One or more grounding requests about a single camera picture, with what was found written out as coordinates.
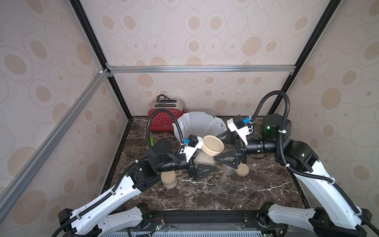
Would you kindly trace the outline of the beige jar lid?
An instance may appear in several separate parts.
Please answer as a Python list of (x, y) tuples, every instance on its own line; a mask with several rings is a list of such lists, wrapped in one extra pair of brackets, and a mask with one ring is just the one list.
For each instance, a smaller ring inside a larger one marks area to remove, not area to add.
[(249, 173), (249, 167), (246, 164), (239, 164), (238, 168), (235, 170), (235, 173), (241, 177), (245, 177)]
[(221, 154), (225, 149), (224, 143), (216, 136), (206, 135), (202, 139), (203, 146), (201, 149), (205, 154), (211, 157)]

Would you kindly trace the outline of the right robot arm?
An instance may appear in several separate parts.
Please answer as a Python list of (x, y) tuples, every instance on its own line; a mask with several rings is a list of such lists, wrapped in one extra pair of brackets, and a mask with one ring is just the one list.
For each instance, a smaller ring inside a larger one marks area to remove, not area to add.
[(275, 160), (285, 167), (294, 178), (300, 180), (320, 203), (317, 208), (290, 208), (266, 202), (257, 215), (261, 226), (269, 222), (285, 224), (315, 233), (319, 237), (364, 237), (365, 228), (378, 233), (371, 223), (368, 209), (357, 206), (346, 192), (329, 175), (316, 152), (306, 143), (290, 138), (290, 99), (283, 91), (268, 93), (259, 102), (258, 108), (272, 96), (277, 95), (285, 102), (283, 115), (264, 117), (261, 138), (254, 138), (256, 115), (243, 118), (236, 116), (227, 122), (228, 131), (235, 149), (215, 156), (215, 160), (236, 169), (246, 163), (249, 155), (272, 153)]

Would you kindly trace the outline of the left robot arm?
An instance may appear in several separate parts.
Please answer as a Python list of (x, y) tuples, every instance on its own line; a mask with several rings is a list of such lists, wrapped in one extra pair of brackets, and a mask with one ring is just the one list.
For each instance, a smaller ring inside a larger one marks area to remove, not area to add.
[[(151, 142), (151, 123), (160, 113), (168, 114), (174, 120), (180, 141), (176, 152), (173, 151), (172, 143), (166, 139)], [(60, 227), (53, 233), (54, 237), (62, 231), (66, 237), (100, 237), (147, 221), (146, 214), (139, 207), (114, 215), (111, 212), (160, 182), (164, 172), (187, 170), (194, 179), (205, 177), (217, 168), (203, 164), (195, 165), (192, 157), (196, 151), (201, 150), (204, 154), (215, 157), (224, 150), (223, 142), (215, 136), (207, 135), (201, 138), (190, 135), (185, 138), (178, 120), (168, 109), (160, 108), (150, 115), (146, 134), (148, 153), (131, 164), (116, 184), (99, 197), (75, 210), (61, 211)]]

